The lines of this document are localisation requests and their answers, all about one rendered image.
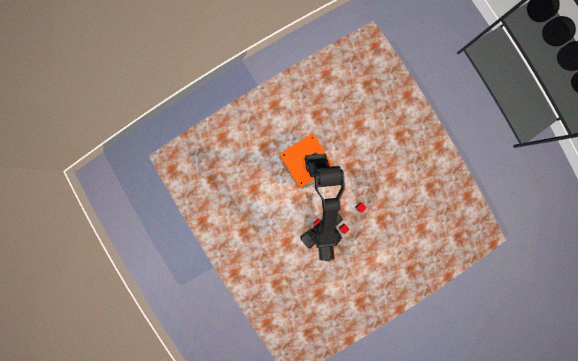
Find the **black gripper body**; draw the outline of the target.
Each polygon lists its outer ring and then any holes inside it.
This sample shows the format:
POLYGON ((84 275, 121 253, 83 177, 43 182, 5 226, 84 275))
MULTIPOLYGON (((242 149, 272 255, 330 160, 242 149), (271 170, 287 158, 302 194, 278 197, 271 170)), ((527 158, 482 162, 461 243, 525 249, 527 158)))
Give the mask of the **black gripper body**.
MULTIPOLYGON (((342 221, 343 221, 343 219, 340 217, 340 214, 338 213, 337 222, 336 222, 335 226, 337 226, 342 221)), ((307 232, 306 232, 300 237, 300 239, 307 246, 308 249, 310 249, 312 246, 314 246, 316 244, 316 232, 317 232, 317 228, 319 227, 319 225, 320 225, 320 223, 318 223, 313 228, 315 233, 311 232, 310 234, 307 234, 307 232)))

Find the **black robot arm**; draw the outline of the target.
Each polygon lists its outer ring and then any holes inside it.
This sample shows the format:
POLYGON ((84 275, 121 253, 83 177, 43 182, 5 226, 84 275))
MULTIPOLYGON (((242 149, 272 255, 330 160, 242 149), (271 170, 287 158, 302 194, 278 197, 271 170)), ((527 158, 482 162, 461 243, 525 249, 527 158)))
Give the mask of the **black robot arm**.
POLYGON ((344 171, 341 166, 330 166, 326 153, 318 152, 305 155, 306 171, 314 178, 315 190, 322 199, 323 218, 316 232, 316 243, 319 248, 319 261, 334 259, 334 248, 342 236, 335 228, 338 212, 341 210, 341 198, 345 190, 344 171), (324 199, 318 187, 339 186, 341 189, 336 198, 324 199))

